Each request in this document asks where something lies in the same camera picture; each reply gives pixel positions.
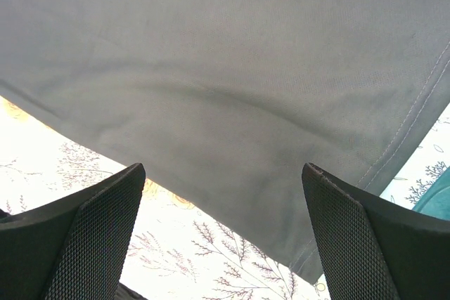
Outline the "dark grey t shirt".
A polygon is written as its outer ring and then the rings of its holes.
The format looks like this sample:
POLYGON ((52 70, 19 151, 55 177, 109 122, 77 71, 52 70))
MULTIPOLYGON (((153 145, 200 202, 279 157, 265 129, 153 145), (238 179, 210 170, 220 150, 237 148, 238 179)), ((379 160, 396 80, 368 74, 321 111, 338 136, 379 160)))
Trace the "dark grey t shirt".
POLYGON ((386 188, 449 104, 449 0, 1 0, 1 95, 313 283, 302 168, 386 188))

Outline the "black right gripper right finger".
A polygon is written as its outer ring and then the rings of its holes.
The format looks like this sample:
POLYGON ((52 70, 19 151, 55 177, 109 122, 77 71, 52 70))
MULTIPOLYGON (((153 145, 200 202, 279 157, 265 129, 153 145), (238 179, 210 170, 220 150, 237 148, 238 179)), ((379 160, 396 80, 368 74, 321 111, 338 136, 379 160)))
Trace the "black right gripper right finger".
POLYGON ((332 299, 448 299, 449 221, 307 163, 302 185, 332 299))

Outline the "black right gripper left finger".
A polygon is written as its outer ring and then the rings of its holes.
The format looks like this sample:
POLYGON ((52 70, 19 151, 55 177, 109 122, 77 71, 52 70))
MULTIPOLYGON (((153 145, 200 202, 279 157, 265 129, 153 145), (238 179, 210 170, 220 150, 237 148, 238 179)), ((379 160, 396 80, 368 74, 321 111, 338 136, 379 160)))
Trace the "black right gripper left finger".
POLYGON ((1 212, 2 299, 142 299, 120 282, 146 173, 136 163, 16 215, 1 212))

